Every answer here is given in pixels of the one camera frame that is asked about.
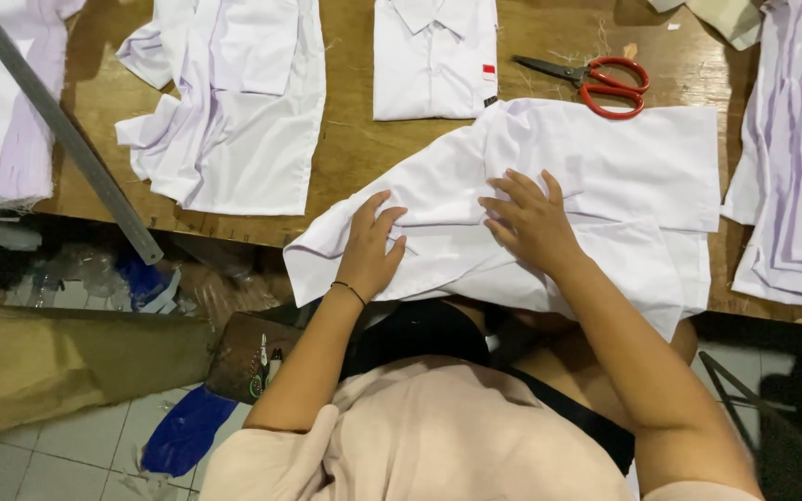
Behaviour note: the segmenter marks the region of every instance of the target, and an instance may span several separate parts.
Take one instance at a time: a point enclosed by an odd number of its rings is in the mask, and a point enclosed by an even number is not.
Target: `hand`
[[[336,274],[336,281],[350,285],[364,302],[370,302],[388,286],[404,256],[407,236],[395,240],[388,254],[386,240],[395,220],[407,209],[385,209],[376,218],[376,209],[390,195],[389,190],[374,194],[352,216],[349,242],[342,254],[340,271]]]
[[[480,197],[479,204],[509,225],[488,219],[485,225],[495,238],[518,258],[552,277],[573,261],[585,256],[580,249],[563,208],[563,189],[556,178],[540,173],[549,188],[547,199],[528,176],[507,169],[509,178],[490,178],[487,183],[506,192],[512,201]]]

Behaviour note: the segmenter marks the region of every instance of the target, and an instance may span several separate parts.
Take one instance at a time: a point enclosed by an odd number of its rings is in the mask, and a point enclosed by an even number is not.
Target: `woman's left hand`
[[[385,209],[376,218],[376,210],[390,196],[389,190],[375,193],[355,212],[351,219],[349,242],[336,274],[336,282],[347,283],[365,303],[388,287],[404,256],[407,236],[395,240],[388,254],[386,240],[395,220],[404,215],[407,209]]]

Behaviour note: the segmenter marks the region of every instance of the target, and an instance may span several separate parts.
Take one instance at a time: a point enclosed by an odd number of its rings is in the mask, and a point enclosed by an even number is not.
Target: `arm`
[[[406,237],[397,239],[388,254],[386,239],[392,224],[407,209],[393,207],[374,218],[388,196],[388,191],[376,193],[355,212],[336,274],[337,282],[351,288],[337,284],[323,296],[281,370],[252,405],[243,428],[308,432],[321,407],[332,401],[363,303],[386,288],[404,256]]]
[[[489,183],[514,203],[479,203],[514,228],[490,219],[497,240],[559,286],[636,429],[640,490],[706,481],[762,498],[750,459],[723,409],[683,360],[577,244],[562,189],[546,171],[547,199],[514,171]]]

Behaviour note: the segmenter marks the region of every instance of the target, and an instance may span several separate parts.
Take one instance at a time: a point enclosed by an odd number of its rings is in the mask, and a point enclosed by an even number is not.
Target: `wooden table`
[[[687,9],[657,14],[645,0],[497,0],[499,97],[573,100],[560,81],[513,65],[515,53],[564,63],[601,53],[634,56],[652,77],[647,106],[713,104],[719,108],[721,195],[741,154],[741,116],[756,73],[758,47],[735,51]],[[281,247],[305,231],[330,205],[373,181],[462,120],[371,120],[373,6],[359,0],[322,1],[328,46],[327,101],[314,156],[304,217],[237,217],[183,211],[150,192],[116,144],[113,124],[151,113],[160,92],[129,73],[113,56],[122,41],[150,20],[152,0],[88,0],[73,19],[62,103],[73,112],[120,187],[150,227]],[[668,23],[680,28],[668,30]],[[175,95],[172,85],[167,87]],[[70,159],[54,153],[55,192],[35,211],[109,221],[110,215]],[[750,231],[723,219],[710,238],[713,285],[709,309],[802,323],[802,308],[729,290]]]

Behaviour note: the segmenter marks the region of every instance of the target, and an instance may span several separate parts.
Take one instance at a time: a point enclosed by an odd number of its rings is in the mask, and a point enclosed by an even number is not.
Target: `shirt collar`
[[[472,26],[477,5],[475,0],[392,0],[401,20],[417,34],[433,20],[465,39]]]

